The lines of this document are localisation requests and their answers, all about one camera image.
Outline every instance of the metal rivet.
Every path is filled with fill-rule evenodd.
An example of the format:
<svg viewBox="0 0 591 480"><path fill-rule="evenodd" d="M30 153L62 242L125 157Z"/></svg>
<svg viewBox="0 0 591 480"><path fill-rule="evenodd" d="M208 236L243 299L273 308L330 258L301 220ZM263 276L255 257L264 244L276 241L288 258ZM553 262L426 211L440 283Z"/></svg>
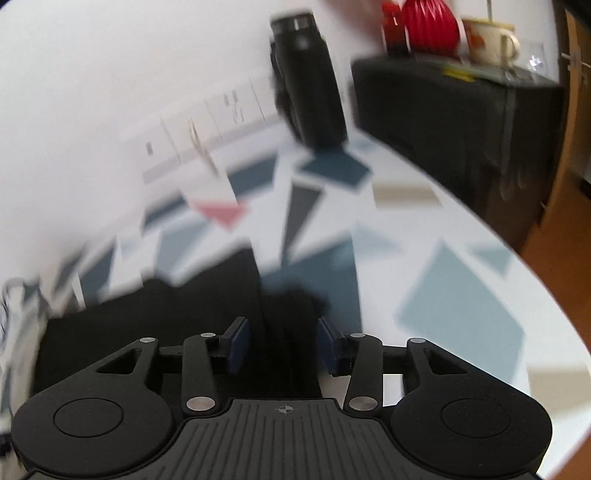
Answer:
<svg viewBox="0 0 591 480"><path fill-rule="evenodd" d="M210 397L193 397L187 400L187 408L193 411L208 411L216 406L216 401Z"/></svg>
<svg viewBox="0 0 591 480"><path fill-rule="evenodd" d="M349 400L349 407L357 411L370 411L378 406L378 401L372 397L355 397Z"/></svg>

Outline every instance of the cabinet door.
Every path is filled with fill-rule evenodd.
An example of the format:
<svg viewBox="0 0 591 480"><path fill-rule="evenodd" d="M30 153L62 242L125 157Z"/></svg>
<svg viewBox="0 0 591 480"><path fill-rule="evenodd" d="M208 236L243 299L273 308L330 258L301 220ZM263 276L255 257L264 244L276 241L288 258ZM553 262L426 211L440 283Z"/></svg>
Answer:
<svg viewBox="0 0 591 480"><path fill-rule="evenodd" d="M542 220L542 230L556 214L564 190L578 183L591 157L591 32L570 13L566 14L569 31L570 86L564 142L556 178Z"/></svg>

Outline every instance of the circular pad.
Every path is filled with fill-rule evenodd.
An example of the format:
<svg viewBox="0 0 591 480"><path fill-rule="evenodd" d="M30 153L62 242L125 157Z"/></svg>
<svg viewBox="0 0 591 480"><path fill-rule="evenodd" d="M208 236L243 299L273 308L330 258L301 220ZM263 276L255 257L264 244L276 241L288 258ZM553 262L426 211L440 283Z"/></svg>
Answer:
<svg viewBox="0 0 591 480"><path fill-rule="evenodd" d="M536 469L551 438L548 414L481 373L430 376L394 408L392 434L443 476L511 478Z"/></svg>
<svg viewBox="0 0 591 480"><path fill-rule="evenodd" d="M511 423L509 413L490 398L465 398L441 411L443 423L451 431L474 439L494 437Z"/></svg>
<svg viewBox="0 0 591 480"><path fill-rule="evenodd" d="M107 477L145 462L173 432L167 403L127 375L74 376L18 410L12 440L27 469Z"/></svg>
<svg viewBox="0 0 591 480"><path fill-rule="evenodd" d="M53 423L66 435L98 437L117 428L123 410L115 402L102 398L81 398L66 403L53 417Z"/></svg>

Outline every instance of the red object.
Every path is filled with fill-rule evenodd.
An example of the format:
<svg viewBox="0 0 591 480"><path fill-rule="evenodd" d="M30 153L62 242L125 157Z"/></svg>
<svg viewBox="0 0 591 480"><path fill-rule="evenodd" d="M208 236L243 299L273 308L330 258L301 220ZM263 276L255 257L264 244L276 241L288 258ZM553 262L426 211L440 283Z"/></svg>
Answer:
<svg viewBox="0 0 591 480"><path fill-rule="evenodd" d="M404 29L400 5L396 2L386 0L382 3L382 12L384 13L384 21L382 22L384 43L386 44L388 53L392 55L408 54L406 30Z"/></svg>
<svg viewBox="0 0 591 480"><path fill-rule="evenodd" d="M243 203L191 202L191 207L203 214L203 216L215 220L227 229L231 229L247 211L246 205Z"/></svg>
<svg viewBox="0 0 591 480"><path fill-rule="evenodd" d="M443 0L407 0L402 15L413 51L456 56L460 28Z"/></svg>

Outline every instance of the black thermos bottle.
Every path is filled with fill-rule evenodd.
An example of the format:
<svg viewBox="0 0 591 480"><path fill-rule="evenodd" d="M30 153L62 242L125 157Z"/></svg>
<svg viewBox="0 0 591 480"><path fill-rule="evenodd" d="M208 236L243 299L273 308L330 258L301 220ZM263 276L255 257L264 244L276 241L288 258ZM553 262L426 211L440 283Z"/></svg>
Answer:
<svg viewBox="0 0 591 480"><path fill-rule="evenodd" d="M309 12L271 21L271 62L278 109L310 148L338 147L347 139L345 116L326 42Z"/></svg>

